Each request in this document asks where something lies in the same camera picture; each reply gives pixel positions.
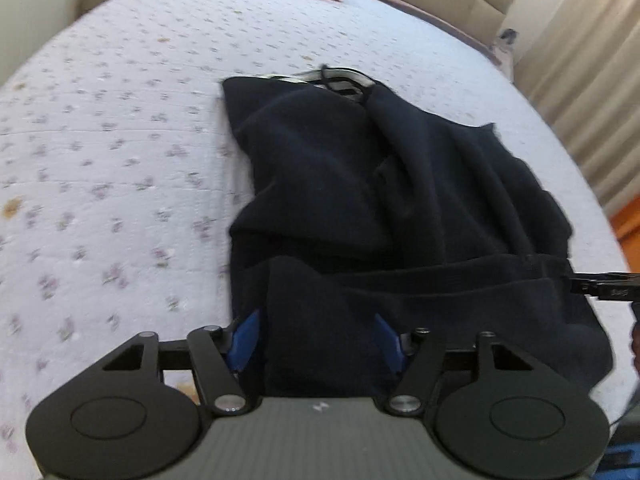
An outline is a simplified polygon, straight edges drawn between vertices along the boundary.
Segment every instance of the black circular disc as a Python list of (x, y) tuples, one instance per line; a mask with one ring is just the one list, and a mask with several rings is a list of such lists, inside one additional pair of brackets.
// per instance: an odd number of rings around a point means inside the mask
[(187, 396), (126, 372), (67, 383), (26, 425), (40, 468), (74, 480), (149, 476), (178, 461), (199, 431), (198, 409)]
[(553, 480), (602, 455), (609, 423), (585, 394), (535, 374), (497, 373), (450, 394), (434, 428), (462, 463), (495, 478)]

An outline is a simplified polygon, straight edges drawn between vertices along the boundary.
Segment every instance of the black garment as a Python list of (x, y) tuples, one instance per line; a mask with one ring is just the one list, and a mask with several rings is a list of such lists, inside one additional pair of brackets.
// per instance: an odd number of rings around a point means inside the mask
[(232, 309), (262, 313), (268, 395), (373, 395), (374, 314), (470, 346), (491, 330), (584, 388), (612, 367), (569, 293), (571, 226), (492, 125), (262, 78), (223, 83), (254, 200), (230, 229)]

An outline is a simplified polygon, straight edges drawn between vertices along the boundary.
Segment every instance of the beige curtain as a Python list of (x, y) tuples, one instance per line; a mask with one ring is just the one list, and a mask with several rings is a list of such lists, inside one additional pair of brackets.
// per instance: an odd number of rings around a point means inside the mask
[(640, 0), (565, 0), (514, 69), (612, 216), (640, 192)]

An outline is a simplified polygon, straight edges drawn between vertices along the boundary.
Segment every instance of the silver bolt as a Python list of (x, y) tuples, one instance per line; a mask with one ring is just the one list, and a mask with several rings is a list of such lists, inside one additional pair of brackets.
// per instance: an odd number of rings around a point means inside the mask
[(420, 399), (412, 395), (397, 395), (389, 400), (389, 407), (399, 413), (416, 412), (420, 406)]
[(238, 395), (220, 395), (213, 405), (221, 412), (234, 413), (244, 408), (246, 400)]

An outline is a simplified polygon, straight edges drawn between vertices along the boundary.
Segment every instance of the bedsheet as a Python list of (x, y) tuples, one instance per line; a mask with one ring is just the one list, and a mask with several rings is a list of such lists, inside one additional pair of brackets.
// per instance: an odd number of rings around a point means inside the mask
[[(226, 229), (251, 198), (219, 81), (349, 66), (415, 105), (495, 122), (575, 228), (581, 272), (626, 270), (576, 165), (479, 52), (377, 0), (110, 0), (0, 89), (0, 477), (37, 478), (30, 409), (142, 330), (226, 324)], [(610, 419), (635, 384), (624, 304), (596, 302), (616, 369)]]

